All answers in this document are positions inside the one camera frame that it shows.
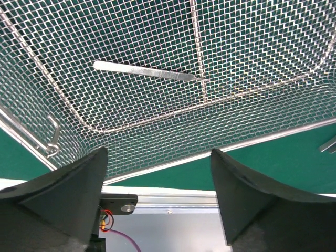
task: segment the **silver metal tool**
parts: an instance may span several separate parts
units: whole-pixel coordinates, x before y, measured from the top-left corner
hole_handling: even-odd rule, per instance
[[[171,80],[182,80],[182,81],[191,81],[191,80],[202,80],[202,81],[209,81],[207,79],[197,78],[194,75],[189,73],[182,73],[182,72],[171,72],[166,70],[159,70],[147,67],[137,67],[125,64],[117,64],[112,62],[105,62],[97,60],[93,63],[93,67],[96,70],[102,71],[112,71],[112,72],[126,72],[130,74],[136,75],[146,75],[146,76],[153,76],[158,78],[165,78]]]

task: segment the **metal basket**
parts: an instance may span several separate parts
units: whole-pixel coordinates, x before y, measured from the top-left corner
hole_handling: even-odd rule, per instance
[[[2,1],[1,127],[106,183],[336,122],[335,1]],[[193,74],[95,70],[97,60]]]

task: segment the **wire mesh basket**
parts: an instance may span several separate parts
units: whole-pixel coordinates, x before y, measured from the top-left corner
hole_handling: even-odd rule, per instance
[[[335,13],[335,1],[1,1],[1,127],[51,169],[104,145],[113,182],[334,123]]]

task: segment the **wire mesh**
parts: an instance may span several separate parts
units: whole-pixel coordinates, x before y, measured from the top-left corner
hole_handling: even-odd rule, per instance
[[[0,102],[107,178],[336,115],[335,1],[2,1]],[[98,71],[96,60],[186,72]]]

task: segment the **green surface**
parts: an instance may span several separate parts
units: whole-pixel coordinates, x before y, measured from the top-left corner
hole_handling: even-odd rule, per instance
[[[336,126],[311,130],[229,152],[281,182],[315,193],[336,193],[336,154],[318,147],[336,135]],[[0,132],[1,178],[29,180],[49,171],[19,143]],[[210,159],[205,158],[115,183],[120,186],[213,190]]]

